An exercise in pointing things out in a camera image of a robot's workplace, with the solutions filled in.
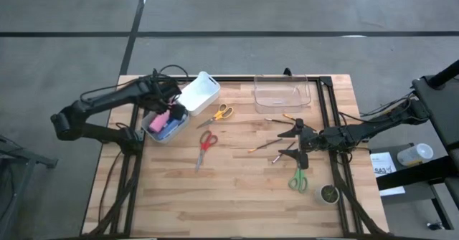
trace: blue object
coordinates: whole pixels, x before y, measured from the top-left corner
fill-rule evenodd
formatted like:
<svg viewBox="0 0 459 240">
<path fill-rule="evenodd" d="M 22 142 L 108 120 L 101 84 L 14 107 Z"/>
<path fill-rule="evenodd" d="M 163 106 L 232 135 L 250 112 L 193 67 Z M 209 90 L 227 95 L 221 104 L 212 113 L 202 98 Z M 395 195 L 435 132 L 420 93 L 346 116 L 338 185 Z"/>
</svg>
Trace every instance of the blue object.
<svg viewBox="0 0 459 240">
<path fill-rule="evenodd" d="M 163 130 L 157 133 L 156 136 L 158 137 L 159 140 L 163 140 L 164 138 L 167 138 L 175 129 L 178 128 L 180 124 L 183 123 L 183 121 L 184 121 L 183 118 L 182 120 L 169 119 L 166 125 L 163 127 Z"/>
</svg>

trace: pink sponge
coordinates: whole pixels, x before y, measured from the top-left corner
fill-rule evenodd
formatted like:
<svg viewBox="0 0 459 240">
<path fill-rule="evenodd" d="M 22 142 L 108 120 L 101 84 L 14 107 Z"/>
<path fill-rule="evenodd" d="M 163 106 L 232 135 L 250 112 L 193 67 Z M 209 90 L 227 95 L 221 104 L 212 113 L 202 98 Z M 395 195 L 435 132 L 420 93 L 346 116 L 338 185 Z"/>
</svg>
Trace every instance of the pink sponge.
<svg viewBox="0 0 459 240">
<path fill-rule="evenodd" d="M 167 120 L 169 120 L 170 112 L 167 110 L 162 115 L 157 115 L 153 121 L 151 121 L 150 126 L 148 127 L 152 132 L 159 133 L 163 126 L 166 124 Z"/>
</svg>

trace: white bottle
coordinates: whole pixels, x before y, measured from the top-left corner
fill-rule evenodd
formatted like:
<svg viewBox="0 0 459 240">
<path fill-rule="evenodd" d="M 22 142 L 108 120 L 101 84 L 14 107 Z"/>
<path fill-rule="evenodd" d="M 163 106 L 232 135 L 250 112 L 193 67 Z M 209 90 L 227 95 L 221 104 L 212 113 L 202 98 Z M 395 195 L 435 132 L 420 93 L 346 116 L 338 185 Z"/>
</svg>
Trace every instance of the white bottle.
<svg viewBox="0 0 459 240">
<path fill-rule="evenodd" d="M 397 160 L 405 166 L 417 165 L 431 159 L 432 157 L 433 150 L 425 143 L 414 145 L 406 150 L 400 151 L 397 154 Z"/>
</svg>

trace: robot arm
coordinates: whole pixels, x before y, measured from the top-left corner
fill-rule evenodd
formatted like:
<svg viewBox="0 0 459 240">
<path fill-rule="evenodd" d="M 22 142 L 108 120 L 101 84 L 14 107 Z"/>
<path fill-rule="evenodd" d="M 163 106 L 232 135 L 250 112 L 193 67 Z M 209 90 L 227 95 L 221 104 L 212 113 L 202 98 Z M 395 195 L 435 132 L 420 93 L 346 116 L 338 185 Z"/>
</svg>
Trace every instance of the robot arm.
<svg viewBox="0 0 459 240">
<path fill-rule="evenodd" d="M 136 133 L 130 128 L 119 130 L 86 123 L 94 114 L 110 110 L 124 104 L 137 104 L 139 107 L 162 114 L 171 110 L 173 117 L 183 115 L 184 107 L 170 105 L 169 102 L 181 90 L 176 81 L 171 78 L 160 78 L 160 74 L 140 77 L 130 81 L 120 90 L 90 99 L 73 102 L 59 113 L 51 117 L 57 137 L 60 140 L 77 140 L 78 138 L 92 138 L 103 142 L 115 142 L 126 155 L 132 155 L 140 148 Z"/>
<path fill-rule="evenodd" d="M 343 125 L 325 128 L 316 132 L 297 119 L 293 129 L 281 133 L 278 137 L 299 137 L 299 150 L 279 150 L 281 153 L 298 159 L 302 169 L 308 167 L 307 153 L 316 150 L 332 150 L 348 153 L 363 139 L 372 138 L 378 133 L 400 124 L 419 125 L 429 120 L 429 115 L 419 100 L 410 96 L 390 111 L 378 115 L 358 125 Z"/>
</svg>

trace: butcher block tabletop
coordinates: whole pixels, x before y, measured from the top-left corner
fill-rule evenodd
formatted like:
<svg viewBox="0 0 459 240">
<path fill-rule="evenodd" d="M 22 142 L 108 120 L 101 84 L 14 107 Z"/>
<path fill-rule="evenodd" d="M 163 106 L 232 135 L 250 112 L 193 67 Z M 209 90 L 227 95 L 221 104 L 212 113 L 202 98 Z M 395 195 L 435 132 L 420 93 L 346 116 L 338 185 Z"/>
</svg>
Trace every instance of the butcher block tabletop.
<svg viewBox="0 0 459 240">
<path fill-rule="evenodd" d="M 359 109 L 350 76 L 327 76 L 332 77 L 339 111 L 358 117 Z M 119 83 L 137 77 L 120 76 Z M 253 82 L 220 82 L 220 85 L 219 98 L 201 114 L 191 117 L 189 125 L 171 142 L 162 145 L 146 135 L 131 236 L 343 236 L 338 205 L 321 206 L 313 196 L 317 188 L 333 183 L 328 152 L 309 153 L 309 168 L 304 170 L 308 178 L 308 190 L 304 194 L 291 190 L 288 181 L 295 174 L 296 161 L 285 155 L 275 164 L 271 161 L 278 155 L 278 150 L 286 149 L 296 139 L 283 139 L 253 153 L 247 152 L 278 139 L 277 134 L 292 128 L 292 125 L 270 122 L 265 118 L 288 119 L 282 114 L 259 114 L 255 111 Z M 310 83 L 309 87 L 311 103 L 301 112 L 290 115 L 302 118 L 306 125 L 321 130 L 323 121 L 316 84 Z M 330 124 L 333 125 L 328 94 L 325 96 L 330 110 Z M 235 109 L 232 116 L 196 129 L 213 116 L 222 103 Z M 108 126 L 117 128 L 116 123 L 128 125 L 132 110 L 132 105 L 111 110 Z M 140 110 L 138 128 L 142 113 Z M 350 118 L 347 122 L 358 123 Z M 205 130 L 211 130 L 219 140 L 206 152 L 199 171 L 195 172 L 200 150 L 199 137 Z M 98 224 L 100 197 L 108 171 L 119 151 L 115 143 L 103 146 L 83 222 L 83 233 L 91 231 Z M 122 157 L 121 154 L 109 180 L 103 214 L 115 200 Z M 351 172 L 357 199 L 377 225 L 388 231 L 367 150 L 357 149 L 353 152 Z M 345 204 L 353 231 L 351 208 L 347 200 Z M 122 215 L 121 230 L 124 219 Z"/>
</svg>

